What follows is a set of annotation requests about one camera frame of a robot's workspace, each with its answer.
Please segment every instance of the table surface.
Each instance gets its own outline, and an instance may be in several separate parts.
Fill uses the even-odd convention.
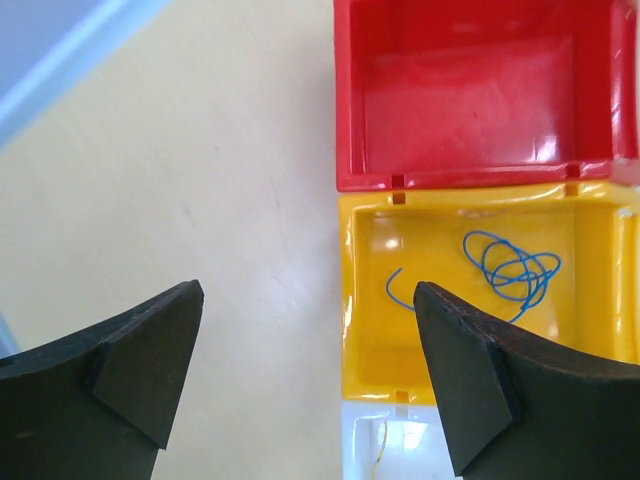
[[[29,349],[198,278],[154,480],[340,478],[331,0],[175,0],[0,153]]]

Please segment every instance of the yellow string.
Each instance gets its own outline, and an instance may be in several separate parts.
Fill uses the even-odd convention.
[[[387,434],[389,433],[389,426],[387,425],[387,421],[384,421],[384,438],[382,439],[382,447],[380,448],[380,453],[378,454],[378,459],[373,464],[373,468],[371,469],[371,480],[376,480],[376,470],[378,470],[378,465],[382,461],[382,457],[384,457],[384,449],[387,447]]]

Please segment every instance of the red plastic box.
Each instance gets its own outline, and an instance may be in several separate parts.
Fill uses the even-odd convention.
[[[640,184],[632,0],[336,0],[340,191]]]

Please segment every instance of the tangled blue string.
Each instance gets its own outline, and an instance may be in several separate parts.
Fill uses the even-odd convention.
[[[490,241],[489,245],[485,247],[479,261],[469,252],[469,240],[476,236],[484,237],[485,240],[488,239]],[[490,254],[495,248],[499,247],[511,250],[517,258],[502,262],[494,268],[490,268],[487,265]],[[485,280],[491,286],[496,295],[504,298],[505,300],[522,303],[520,306],[520,312],[518,312],[518,314],[509,321],[509,323],[517,322],[528,310],[540,305],[547,295],[549,282],[562,267],[562,260],[555,253],[542,252],[530,254],[529,252],[515,246],[506,238],[483,230],[473,230],[467,233],[462,241],[462,248],[469,261],[483,273]],[[547,268],[545,263],[551,263],[553,268]],[[508,273],[507,269],[514,265],[520,265],[522,267],[522,272],[518,274]],[[401,272],[402,268],[398,268],[391,274],[389,280],[387,280],[387,295],[389,295],[389,297],[398,305],[413,312],[415,310],[412,305],[403,302],[391,292],[391,284]],[[526,287],[526,294],[513,295],[507,293],[506,290],[516,284],[524,285]]]

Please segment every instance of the yellow bin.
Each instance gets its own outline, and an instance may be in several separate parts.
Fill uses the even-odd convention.
[[[502,319],[520,304],[496,295],[462,240],[485,230],[562,268],[544,301],[518,325],[577,350],[637,363],[640,194],[587,182],[474,190],[406,191],[340,198],[343,265],[342,382],[346,400],[434,405],[412,303],[436,282]]]

